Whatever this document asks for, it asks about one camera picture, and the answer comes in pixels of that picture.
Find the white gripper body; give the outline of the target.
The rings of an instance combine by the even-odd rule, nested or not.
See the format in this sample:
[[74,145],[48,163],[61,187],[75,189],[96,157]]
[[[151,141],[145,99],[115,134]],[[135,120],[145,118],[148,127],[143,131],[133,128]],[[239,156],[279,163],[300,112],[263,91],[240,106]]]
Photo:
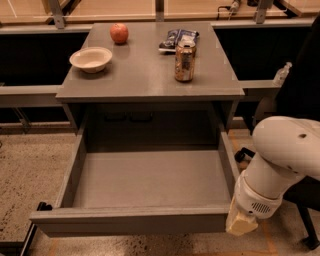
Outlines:
[[270,218],[282,203],[282,198],[269,199],[255,192],[246,181],[244,170],[235,183],[234,198],[236,206],[245,214],[259,219]]

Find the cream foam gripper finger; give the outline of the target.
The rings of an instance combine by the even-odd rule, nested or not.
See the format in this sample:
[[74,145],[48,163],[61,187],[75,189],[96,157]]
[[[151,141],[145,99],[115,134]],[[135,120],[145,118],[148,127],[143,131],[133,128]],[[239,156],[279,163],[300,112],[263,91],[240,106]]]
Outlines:
[[232,198],[228,216],[226,219],[226,232],[235,236],[250,233],[258,228],[254,216],[248,216],[240,211],[236,205],[235,198]]

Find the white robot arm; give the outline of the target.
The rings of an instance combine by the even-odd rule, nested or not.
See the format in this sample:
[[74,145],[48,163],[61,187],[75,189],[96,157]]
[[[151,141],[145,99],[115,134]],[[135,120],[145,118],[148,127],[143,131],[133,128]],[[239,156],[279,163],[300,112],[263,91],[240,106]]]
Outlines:
[[320,179],[319,121],[271,116],[256,125],[252,140],[255,154],[235,183],[226,219],[226,231],[236,236],[271,217],[292,185]]

